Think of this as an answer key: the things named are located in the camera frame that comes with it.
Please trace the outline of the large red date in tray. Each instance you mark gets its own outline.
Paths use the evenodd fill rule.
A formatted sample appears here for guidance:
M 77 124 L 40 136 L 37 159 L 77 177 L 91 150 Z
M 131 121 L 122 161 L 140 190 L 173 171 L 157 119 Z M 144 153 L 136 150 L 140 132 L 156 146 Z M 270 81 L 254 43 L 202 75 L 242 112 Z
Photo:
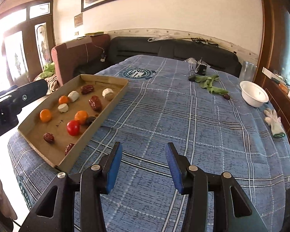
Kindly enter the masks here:
M 88 100 L 91 108 L 96 111 L 96 112 L 101 112 L 102 111 L 102 103 L 101 100 L 99 99 L 98 96 L 93 95 L 89 100 Z

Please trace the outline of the clear glass vase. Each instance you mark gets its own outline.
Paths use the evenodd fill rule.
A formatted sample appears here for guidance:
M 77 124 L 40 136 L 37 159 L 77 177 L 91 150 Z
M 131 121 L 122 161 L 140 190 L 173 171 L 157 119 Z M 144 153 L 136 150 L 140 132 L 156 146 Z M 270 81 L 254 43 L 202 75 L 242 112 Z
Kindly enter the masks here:
M 238 78 L 239 83 L 242 81 L 252 82 L 256 71 L 257 66 L 255 64 L 248 61 L 244 61 Z

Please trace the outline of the black sofa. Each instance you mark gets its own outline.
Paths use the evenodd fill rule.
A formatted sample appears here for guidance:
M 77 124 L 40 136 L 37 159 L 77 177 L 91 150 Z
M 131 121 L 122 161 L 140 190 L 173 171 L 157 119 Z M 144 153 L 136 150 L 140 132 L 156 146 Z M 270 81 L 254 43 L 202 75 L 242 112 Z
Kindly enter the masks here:
M 210 44 L 179 39 L 149 42 L 146 37 L 115 37 L 107 50 L 107 63 L 112 66 L 135 55 L 149 55 L 184 61 L 205 61 L 211 68 L 239 77 L 241 63 L 233 52 Z

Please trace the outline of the orange tangerine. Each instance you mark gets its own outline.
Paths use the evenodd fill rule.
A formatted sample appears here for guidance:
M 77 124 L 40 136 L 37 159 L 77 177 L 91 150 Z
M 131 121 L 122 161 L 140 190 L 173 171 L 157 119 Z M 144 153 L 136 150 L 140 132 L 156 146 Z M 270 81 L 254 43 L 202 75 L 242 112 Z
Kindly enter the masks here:
M 74 120 L 80 125 L 85 125 L 88 118 L 89 116 L 86 111 L 78 111 L 74 116 Z
M 47 123 L 52 119 L 52 113 L 49 109 L 43 109 L 40 111 L 40 120 L 43 123 Z

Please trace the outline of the dark brown round fruit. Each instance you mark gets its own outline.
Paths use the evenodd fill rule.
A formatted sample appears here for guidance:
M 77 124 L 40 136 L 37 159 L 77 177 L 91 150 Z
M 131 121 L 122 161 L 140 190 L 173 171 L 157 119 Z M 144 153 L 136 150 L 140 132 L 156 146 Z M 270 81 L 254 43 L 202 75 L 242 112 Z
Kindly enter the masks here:
M 86 119 L 85 125 L 90 126 L 96 120 L 95 116 L 90 116 Z

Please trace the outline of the white chunk right in tray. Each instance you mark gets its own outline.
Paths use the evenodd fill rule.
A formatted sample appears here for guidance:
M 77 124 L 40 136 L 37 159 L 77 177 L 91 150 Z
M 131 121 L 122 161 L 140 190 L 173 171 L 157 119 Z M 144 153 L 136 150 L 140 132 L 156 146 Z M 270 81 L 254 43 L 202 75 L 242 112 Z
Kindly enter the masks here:
M 115 92 L 111 88 L 106 88 L 102 91 L 102 96 L 105 100 L 111 101 L 115 97 Z

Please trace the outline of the white work glove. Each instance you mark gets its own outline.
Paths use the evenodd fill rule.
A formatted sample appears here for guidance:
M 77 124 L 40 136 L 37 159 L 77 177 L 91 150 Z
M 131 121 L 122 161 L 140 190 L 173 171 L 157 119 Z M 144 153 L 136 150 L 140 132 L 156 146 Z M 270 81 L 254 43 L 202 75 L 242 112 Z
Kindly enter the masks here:
M 271 128 L 273 137 L 282 138 L 286 135 L 284 128 L 281 123 L 281 118 L 277 115 L 275 109 L 266 108 L 264 110 L 265 118 L 264 121 Z

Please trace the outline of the white chunk left in tray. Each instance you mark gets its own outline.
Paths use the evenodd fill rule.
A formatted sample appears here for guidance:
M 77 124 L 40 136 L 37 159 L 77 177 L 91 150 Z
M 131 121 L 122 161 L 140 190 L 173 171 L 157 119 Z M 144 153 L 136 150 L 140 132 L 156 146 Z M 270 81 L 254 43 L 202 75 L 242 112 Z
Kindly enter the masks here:
M 79 93 L 78 91 L 71 91 L 68 94 L 68 99 L 70 102 L 75 102 L 79 98 Z

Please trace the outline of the red tomato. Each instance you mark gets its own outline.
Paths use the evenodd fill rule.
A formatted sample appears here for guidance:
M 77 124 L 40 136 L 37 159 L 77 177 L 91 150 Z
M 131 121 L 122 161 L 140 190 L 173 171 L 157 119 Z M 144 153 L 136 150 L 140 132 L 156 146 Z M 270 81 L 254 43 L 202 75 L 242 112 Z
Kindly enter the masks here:
M 71 120 L 67 123 L 66 129 L 69 135 L 78 136 L 80 132 L 80 124 L 76 120 Z

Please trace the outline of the blue plaid tablecloth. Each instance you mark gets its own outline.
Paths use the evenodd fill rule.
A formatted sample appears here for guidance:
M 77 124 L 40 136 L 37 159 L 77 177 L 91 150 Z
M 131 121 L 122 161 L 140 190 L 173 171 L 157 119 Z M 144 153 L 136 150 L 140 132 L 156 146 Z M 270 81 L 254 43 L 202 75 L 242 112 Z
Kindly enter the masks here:
M 230 100 L 190 81 L 185 61 L 137 55 L 96 75 L 125 78 L 128 90 L 80 153 L 71 174 L 110 154 L 122 159 L 114 188 L 101 196 L 107 231 L 180 231 L 188 197 L 174 187 L 166 160 L 174 144 L 191 165 L 206 173 L 229 172 L 258 211 L 267 231 L 280 231 L 290 210 L 290 143 L 272 136 L 264 121 L 270 103 L 255 108 L 241 96 L 237 77 L 219 75 L 214 86 Z M 32 208 L 59 169 L 48 165 L 17 132 L 8 141 L 14 173 Z

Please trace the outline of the cardboard tray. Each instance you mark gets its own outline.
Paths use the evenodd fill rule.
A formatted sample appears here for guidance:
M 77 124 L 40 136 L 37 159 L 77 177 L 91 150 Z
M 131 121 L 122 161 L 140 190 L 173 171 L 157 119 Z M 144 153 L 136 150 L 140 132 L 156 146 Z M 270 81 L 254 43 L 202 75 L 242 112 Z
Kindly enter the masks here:
M 93 85 L 94 91 L 86 95 L 80 94 L 75 102 L 68 104 L 69 110 L 66 113 L 60 113 L 57 109 L 59 98 L 68 95 L 71 91 L 80 92 L 80 88 L 86 84 Z M 126 94 L 128 84 L 129 81 L 125 78 L 81 74 L 48 96 L 18 126 L 18 130 L 32 149 L 48 165 L 69 172 L 91 137 Z M 115 92 L 115 97 L 111 101 L 105 100 L 102 96 L 102 91 L 106 88 L 111 88 Z M 101 100 L 101 112 L 94 111 L 88 102 L 93 95 L 98 96 Z M 49 109 L 52 113 L 52 119 L 47 123 L 40 120 L 40 111 L 43 109 Z M 95 116 L 96 120 L 90 126 L 81 125 L 79 135 L 71 136 L 67 132 L 66 125 L 69 121 L 74 120 L 78 111 L 86 111 L 88 116 Z M 43 139 L 46 132 L 53 134 L 54 143 L 47 143 Z M 65 149 L 70 143 L 75 145 L 65 155 Z

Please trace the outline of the small orange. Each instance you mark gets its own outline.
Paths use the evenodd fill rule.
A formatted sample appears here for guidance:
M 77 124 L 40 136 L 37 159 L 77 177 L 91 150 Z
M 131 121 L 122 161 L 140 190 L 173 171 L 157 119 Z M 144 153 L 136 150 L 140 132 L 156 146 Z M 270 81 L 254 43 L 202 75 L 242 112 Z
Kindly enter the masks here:
M 61 104 L 68 104 L 69 103 L 69 98 L 65 95 L 61 96 L 58 100 L 59 105 Z

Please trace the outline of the green leafy vegetable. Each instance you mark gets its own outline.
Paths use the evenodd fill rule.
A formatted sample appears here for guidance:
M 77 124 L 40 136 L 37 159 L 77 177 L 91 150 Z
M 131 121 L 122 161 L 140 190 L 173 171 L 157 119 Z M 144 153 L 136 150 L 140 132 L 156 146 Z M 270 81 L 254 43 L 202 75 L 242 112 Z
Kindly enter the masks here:
M 201 88 L 206 89 L 211 94 L 219 94 L 219 95 L 226 95 L 228 94 L 228 91 L 214 86 L 214 82 L 217 82 L 219 79 L 219 75 L 212 75 L 210 77 L 208 76 L 196 76 L 194 78 L 194 81 L 197 82 Z

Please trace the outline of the small black box device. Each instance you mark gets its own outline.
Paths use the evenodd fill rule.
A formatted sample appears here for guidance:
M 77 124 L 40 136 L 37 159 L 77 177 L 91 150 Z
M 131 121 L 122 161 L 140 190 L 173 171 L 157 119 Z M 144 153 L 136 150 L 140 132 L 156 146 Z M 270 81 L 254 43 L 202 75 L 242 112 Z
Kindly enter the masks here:
M 199 63 L 196 65 L 195 73 L 197 75 L 206 75 L 206 70 L 207 70 L 207 64 L 204 63 Z

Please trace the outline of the white bowl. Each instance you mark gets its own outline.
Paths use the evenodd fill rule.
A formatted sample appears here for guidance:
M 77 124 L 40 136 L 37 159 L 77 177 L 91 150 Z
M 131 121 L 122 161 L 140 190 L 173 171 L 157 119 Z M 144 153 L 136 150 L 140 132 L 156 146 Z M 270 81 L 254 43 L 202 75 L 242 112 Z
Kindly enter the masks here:
M 268 94 L 259 85 L 250 81 L 241 81 L 239 86 L 241 88 L 242 98 L 250 106 L 258 108 L 264 103 L 268 103 Z

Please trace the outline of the white chunk in tray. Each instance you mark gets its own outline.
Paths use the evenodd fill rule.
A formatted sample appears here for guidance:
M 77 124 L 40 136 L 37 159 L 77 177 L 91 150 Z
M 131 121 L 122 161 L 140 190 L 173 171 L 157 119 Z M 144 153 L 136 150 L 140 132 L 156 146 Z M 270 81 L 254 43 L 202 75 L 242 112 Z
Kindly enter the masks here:
M 78 91 L 71 91 L 68 94 L 68 99 L 70 102 L 75 102 L 79 98 L 79 93 Z
M 102 96 L 105 100 L 111 101 L 115 97 L 115 92 L 111 88 L 106 88 L 102 91 Z
M 60 104 L 57 107 L 57 109 L 60 113 L 66 113 L 69 110 L 69 107 L 68 107 L 68 104 L 64 103 L 64 104 Z

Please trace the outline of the wooden side cabinet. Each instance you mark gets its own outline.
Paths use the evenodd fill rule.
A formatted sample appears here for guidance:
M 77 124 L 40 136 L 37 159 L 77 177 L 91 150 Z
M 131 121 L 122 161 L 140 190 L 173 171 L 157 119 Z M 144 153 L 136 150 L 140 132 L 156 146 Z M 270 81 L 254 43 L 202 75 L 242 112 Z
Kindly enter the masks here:
M 271 72 L 262 67 L 257 69 L 254 82 L 261 86 L 269 95 L 269 101 L 281 117 L 283 127 L 286 131 L 290 143 L 290 98 L 279 87 L 279 85 L 271 79 Z

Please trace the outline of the red date by leaves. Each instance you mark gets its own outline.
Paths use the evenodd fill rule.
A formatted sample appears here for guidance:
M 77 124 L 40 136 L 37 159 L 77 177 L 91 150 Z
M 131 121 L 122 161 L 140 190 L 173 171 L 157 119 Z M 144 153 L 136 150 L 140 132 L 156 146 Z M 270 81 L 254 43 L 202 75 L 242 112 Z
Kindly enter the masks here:
M 230 100 L 230 95 L 229 95 L 229 94 L 224 94 L 223 97 L 224 97 L 224 99 L 226 99 L 226 100 Z

